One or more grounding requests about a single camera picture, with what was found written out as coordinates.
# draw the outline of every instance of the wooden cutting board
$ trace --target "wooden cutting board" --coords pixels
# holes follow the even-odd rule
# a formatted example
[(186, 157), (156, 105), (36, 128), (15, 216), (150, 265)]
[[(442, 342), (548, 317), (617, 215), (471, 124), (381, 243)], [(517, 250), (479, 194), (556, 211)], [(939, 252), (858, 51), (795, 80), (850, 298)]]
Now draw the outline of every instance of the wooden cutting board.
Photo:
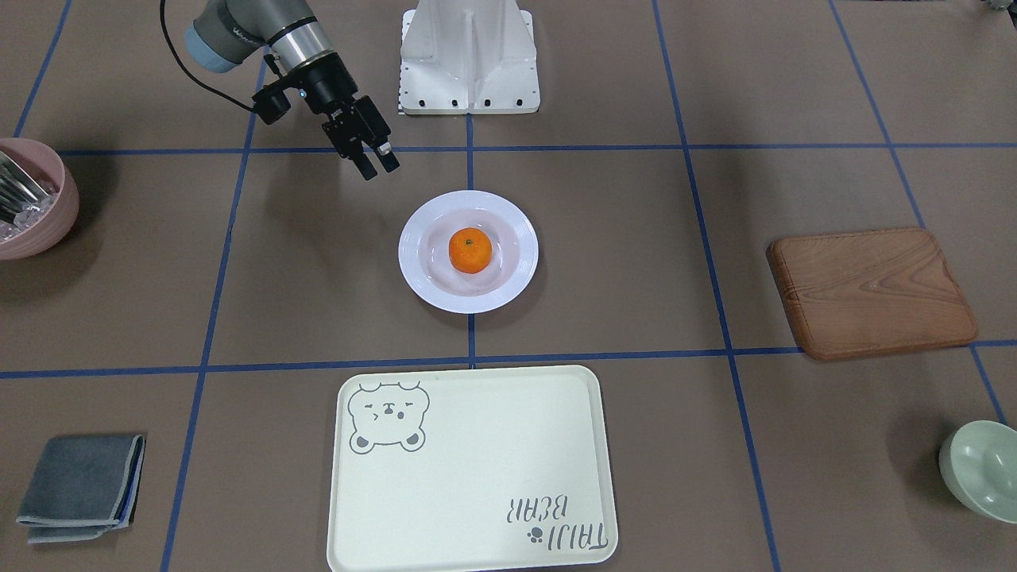
[(971, 308), (920, 228), (781, 238), (767, 249), (805, 353), (839, 359), (967, 344)]

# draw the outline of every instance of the pink bowl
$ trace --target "pink bowl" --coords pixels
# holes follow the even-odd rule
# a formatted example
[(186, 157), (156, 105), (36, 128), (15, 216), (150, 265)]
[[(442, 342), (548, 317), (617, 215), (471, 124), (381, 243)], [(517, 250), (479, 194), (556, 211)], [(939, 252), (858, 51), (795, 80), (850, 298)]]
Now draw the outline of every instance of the pink bowl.
[(45, 145), (23, 138), (0, 139), (0, 151), (7, 154), (36, 180), (50, 181), (57, 187), (53, 207), (27, 230), (0, 241), (0, 261), (38, 254), (63, 238), (77, 218), (77, 185), (60, 156)]

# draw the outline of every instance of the orange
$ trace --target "orange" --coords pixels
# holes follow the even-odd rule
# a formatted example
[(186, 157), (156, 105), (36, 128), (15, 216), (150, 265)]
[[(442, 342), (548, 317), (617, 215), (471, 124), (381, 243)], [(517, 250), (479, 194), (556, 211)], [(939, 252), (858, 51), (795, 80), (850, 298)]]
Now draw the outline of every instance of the orange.
[(491, 264), (491, 239), (479, 228), (456, 231), (448, 240), (452, 266), (466, 274), (477, 274)]

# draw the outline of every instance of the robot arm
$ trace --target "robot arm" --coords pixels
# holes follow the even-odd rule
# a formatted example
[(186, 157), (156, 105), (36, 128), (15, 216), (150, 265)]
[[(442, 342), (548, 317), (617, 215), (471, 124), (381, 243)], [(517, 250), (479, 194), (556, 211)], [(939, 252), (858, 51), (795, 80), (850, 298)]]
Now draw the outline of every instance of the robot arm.
[(315, 114), (339, 155), (353, 161), (364, 179), (377, 175), (363, 146), (386, 172), (399, 167), (392, 130), (367, 96), (356, 98), (356, 81), (332, 47), (304, 0), (208, 0), (185, 34), (187, 50), (204, 68), (225, 73), (261, 46), (279, 77), (254, 95), (254, 112), (272, 124), (290, 110), (287, 89), (295, 89)]

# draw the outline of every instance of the black cable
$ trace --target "black cable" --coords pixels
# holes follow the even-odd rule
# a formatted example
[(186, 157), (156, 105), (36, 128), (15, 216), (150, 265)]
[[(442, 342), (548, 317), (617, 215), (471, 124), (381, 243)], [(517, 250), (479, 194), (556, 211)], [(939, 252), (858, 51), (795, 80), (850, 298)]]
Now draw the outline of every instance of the black cable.
[(213, 94), (216, 94), (217, 96), (229, 101), (230, 103), (236, 105), (237, 107), (243, 109), (244, 111), (254, 113), (254, 108), (246, 106), (238, 102), (237, 100), (231, 98), (230, 96), (224, 94), (223, 92), (220, 92), (219, 90), (211, 85), (202, 83), (200, 79), (194, 77), (194, 74), (192, 74), (190, 70), (187, 69), (187, 66), (184, 65), (184, 62), (180, 61), (180, 55), (177, 54), (177, 49), (173, 47), (173, 41), (170, 40), (170, 32), (166, 28), (166, 0), (160, 0), (159, 2), (159, 21), (163, 24), (163, 38), (166, 39), (166, 45), (170, 47), (170, 52), (173, 54), (173, 59), (177, 60), (177, 65), (179, 65), (180, 69), (182, 69), (184, 73), (187, 74), (187, 77), (190, 77), (192, 81), (194, 81), (201, 88), (204, 88), (205, 90), (212, 92)]

